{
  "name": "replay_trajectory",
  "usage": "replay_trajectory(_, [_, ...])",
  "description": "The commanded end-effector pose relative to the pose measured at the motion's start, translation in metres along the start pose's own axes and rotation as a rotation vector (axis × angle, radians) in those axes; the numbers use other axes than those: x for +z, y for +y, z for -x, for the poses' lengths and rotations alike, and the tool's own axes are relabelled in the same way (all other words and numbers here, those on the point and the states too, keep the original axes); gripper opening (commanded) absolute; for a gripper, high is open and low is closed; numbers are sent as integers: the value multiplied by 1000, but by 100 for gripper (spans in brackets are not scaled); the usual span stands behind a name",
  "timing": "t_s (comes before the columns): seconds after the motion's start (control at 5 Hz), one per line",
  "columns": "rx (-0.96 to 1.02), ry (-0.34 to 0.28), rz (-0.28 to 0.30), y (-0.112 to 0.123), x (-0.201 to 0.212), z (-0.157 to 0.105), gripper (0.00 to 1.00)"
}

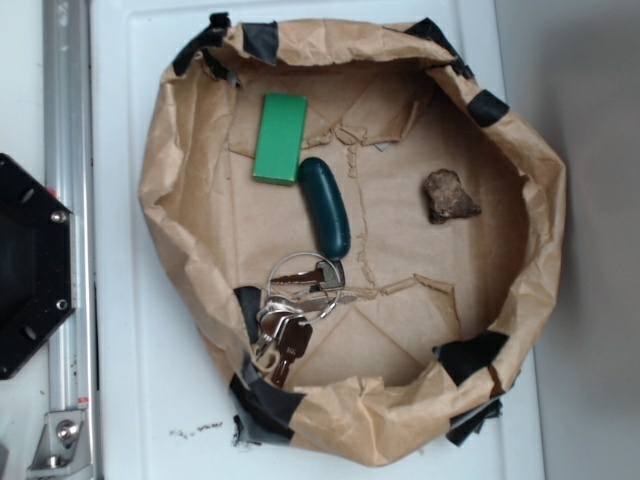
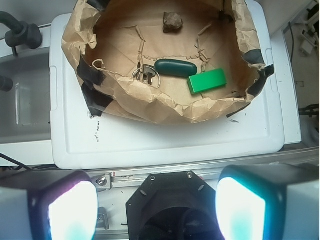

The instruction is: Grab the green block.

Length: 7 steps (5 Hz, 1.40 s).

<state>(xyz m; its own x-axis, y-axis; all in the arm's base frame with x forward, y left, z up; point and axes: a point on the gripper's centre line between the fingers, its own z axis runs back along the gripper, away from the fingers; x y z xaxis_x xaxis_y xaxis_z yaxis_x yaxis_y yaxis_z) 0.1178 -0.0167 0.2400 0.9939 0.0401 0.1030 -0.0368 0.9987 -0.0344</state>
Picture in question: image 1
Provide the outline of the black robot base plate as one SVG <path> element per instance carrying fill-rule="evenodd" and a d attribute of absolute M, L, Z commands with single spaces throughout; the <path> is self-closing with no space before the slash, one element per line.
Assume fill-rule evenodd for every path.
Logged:
<path fill-rule="evenodd" d="M 74 311 L 72 212 L 1 156 L 1 379 L 9 380 Z"/>

